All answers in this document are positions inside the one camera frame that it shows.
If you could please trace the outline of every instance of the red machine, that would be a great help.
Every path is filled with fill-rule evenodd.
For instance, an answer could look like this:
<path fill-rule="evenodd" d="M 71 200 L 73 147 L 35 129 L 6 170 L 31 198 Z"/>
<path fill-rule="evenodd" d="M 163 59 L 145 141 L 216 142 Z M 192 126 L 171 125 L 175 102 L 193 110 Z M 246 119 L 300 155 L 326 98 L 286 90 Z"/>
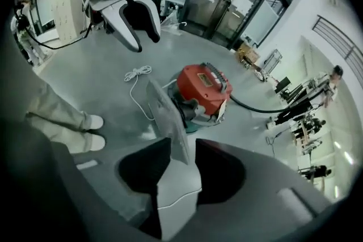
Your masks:
<path fill-rule="evenodd" d="M 223 121 L 231 92 L 232 86 L 224 74 L 210 63 L 202 63 L 184 67 L 168 93 L 190 133 Z"/>

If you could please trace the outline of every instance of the backpack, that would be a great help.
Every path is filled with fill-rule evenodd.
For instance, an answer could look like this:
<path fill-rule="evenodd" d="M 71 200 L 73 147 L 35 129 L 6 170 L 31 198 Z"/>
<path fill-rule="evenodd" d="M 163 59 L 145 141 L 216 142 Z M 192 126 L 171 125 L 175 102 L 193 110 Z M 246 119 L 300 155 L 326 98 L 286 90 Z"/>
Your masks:
<path fill-rule="evenodd" d="M 23 9 L 21 9 L 20 15 L 16 19 L 16 28 L 18 31 L 24 31 L 28 26 L 30 26 L 30 22 L 28 18 L 23 14 Z"/>

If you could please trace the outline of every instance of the machine handle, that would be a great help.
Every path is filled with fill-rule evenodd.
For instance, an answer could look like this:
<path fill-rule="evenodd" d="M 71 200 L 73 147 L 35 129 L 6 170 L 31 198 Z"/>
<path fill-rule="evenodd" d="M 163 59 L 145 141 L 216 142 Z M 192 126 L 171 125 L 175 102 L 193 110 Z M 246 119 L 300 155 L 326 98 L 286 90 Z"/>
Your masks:
<path fill-rule="evenodd" d="M 220 71 L 216 69 L 211 63 L 202 63 L 203 66 L 206 66 L 212 73 L 217 76 L 217 79 L 221 82 L 221 93 L 225 93 L 227 90 L 227 81 L 225 77 L 222 76 Z"/>

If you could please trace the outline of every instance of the gray floor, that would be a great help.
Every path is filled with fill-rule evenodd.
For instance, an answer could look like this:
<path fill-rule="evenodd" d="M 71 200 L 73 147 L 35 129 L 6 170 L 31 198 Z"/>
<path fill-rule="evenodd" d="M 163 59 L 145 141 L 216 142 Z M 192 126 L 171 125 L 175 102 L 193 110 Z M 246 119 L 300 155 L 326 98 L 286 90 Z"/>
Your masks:
<path fill-rule="evenodd" d="M 142 53 L 128 51 L 103 31 L 92 32 L 85 40 L 59 51 L 40 74 L 76 108 L 105 119 L 104 127 L 99 130 L 99 134 L 107 140 L 103 151 L 134 146 L 155 138 L 157 130 L 154 122 L 144 117 L 129 96 L 134 81 L 124 82 L 127 72 L 144 65 L 152 66 L 152 76 L 163 85 L 185 65 L 210 62 L 229 78 L 233 95 L 242 102 L 260 109 L 281 108 L 272 86 L 259 81 L 225 48 L 188 33 L 175 36 L 163 32 L 157 44 L 143 32 L 138 35 L 143 45 Z M 150 114 L 145 95 L 146 82 L 147 77 L 139 78 L 133 96 Z M 189 145 L 193 147 L 195 138 L 206 138 L 272 156 L 272 148 L 265 138 L 275 136 L 286 126 L 267 131 L 265 123 L 268 117 L 230 101 L 225 121 L 189 135 Z M 297 168 L 296 149 L 289 130 L 276 139 L 274 148 L 276 158 Z"/>

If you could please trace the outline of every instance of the ceiling light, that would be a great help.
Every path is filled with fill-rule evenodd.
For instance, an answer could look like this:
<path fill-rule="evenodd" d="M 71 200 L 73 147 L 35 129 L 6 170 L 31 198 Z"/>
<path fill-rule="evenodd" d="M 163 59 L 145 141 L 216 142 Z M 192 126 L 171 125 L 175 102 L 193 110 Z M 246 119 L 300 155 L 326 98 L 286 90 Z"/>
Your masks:
<path fill-rule="evenodd" d="M 341 149 L 340 144 L 339 144 L 339 143 L 337 143 L 336 141 L 334 142 L 334 145 L 335 145 L 337 148 Z"/>
<path fill-rule="evenodd" d="M 352 157 L 349 155 L 349 153 L 347 153 L 346 151 L 344 152 L 344 156 L 345 158 L 347 159 L 347 161 L 350 163 L 350 164 L 353 164 L 354 163 L 354 160 L 352 159 Z"/>
<path fill-rule="evenodd" d="M 337 186 L 335 186 L 335 188 L 334 188 L 334 194 L 335 194 L 335 198 L 337 199 L 339 196 L 339 188 Z"/>

